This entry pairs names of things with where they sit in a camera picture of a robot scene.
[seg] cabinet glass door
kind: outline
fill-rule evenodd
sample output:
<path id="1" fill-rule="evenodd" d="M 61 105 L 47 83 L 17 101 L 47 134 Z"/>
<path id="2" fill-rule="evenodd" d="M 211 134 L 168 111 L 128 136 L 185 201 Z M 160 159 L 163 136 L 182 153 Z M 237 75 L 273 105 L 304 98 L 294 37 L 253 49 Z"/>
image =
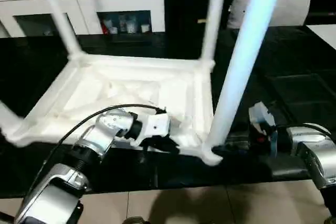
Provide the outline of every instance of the cabinet glass door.
<path id="1" fill-rule="evenodd" d="M 73 32 L 88 34 L 76 0 L 58 0 Z M 47 0 L 17 0 L 0 2 L 0 21 L 11 37 L 58 35 Z"/>
<path id="2" fill-rule="evenodd" d="M 58 35 L 58 30 L 51 14 L 18 15 L 14 16 L 14 18 L 27 37 Z"/>
<path id="3" fill-rule="evenodd" d="M 164 31 L 164 0 L 77 0 L 89 34 Z"/>
<path id="4" fill-rule="evenodd" d="M 98 12 L 103 34 L 151 33 L 151 12 L 138 10 L 131 12 Z"/>

